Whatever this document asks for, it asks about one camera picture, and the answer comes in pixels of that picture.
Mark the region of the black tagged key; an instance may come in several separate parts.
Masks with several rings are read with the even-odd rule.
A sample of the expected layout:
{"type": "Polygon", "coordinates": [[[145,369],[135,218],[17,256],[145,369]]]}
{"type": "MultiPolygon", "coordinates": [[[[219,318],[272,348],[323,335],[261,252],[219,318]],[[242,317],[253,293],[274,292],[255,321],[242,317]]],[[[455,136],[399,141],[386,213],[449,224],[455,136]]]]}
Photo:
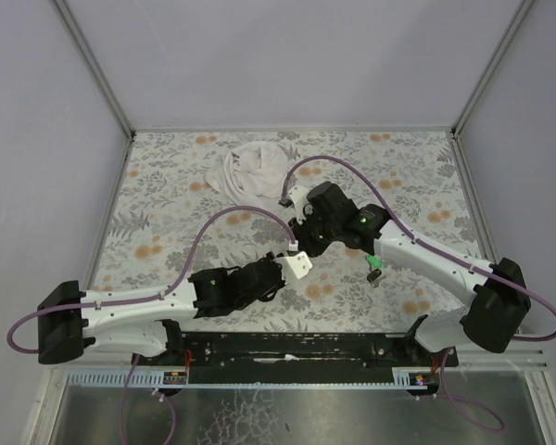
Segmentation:
{"type": "Polygon", "coordinates": [[[367,281],[372,287],[379,287],[384,278],[385,275],[380,269],[372,270],[367,275],[367,281]]]}

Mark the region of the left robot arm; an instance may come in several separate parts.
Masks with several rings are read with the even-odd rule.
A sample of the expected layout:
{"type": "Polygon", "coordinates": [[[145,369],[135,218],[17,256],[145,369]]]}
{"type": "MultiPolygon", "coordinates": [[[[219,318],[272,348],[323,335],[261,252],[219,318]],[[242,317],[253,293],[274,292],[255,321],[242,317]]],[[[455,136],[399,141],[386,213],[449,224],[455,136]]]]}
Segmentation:
{"type": "Polygon", "coordinates": [[[181,350],[182,324],[224,317],[273,300],[286,284],[279,257],[268,253],[244,267],[193,273],[172,292],[162,287],[100,296],[76,281],[56,287],[38,306],[38,361],[61,364],[86,351],[146,358],[181,350]]]}

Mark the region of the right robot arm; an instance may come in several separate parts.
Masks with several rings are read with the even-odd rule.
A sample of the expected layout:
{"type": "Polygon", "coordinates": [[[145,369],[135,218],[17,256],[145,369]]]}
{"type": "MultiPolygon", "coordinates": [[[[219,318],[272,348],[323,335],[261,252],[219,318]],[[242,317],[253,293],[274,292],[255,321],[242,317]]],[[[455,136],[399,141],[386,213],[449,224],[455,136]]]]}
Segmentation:
{"type": "Polygon", "coordinates": [[[299,249],[310,257],[341,242],[410,268],[461,302],[456,310],[423,316],[412,325],[408,337],[430,352],[475,344],[502,353],[531,307],[514,261],[492,264],[462,256],[412,230],[402,230],[380,205],[357,207],[336,184],[294,186],[284,203],[295,209],[289,224],[299,249]]]}

